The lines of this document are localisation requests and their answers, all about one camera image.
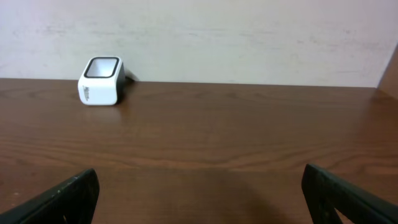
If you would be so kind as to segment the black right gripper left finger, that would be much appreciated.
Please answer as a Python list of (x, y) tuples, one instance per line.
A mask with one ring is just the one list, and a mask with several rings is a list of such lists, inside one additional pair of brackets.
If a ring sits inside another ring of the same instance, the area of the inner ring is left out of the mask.
[(100, 193), (98, 176), (87, 169), (1, 214), (7, 223), (92, 222)]

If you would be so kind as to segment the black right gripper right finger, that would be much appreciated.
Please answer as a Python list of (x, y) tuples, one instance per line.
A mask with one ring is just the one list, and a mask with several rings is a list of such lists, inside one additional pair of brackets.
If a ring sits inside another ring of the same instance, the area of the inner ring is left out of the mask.
[(312, 221), (341, 223), (338, 212), (353, 223), (397, 223), (397, 206), (318, 167), (307, 164), (302, 192)]

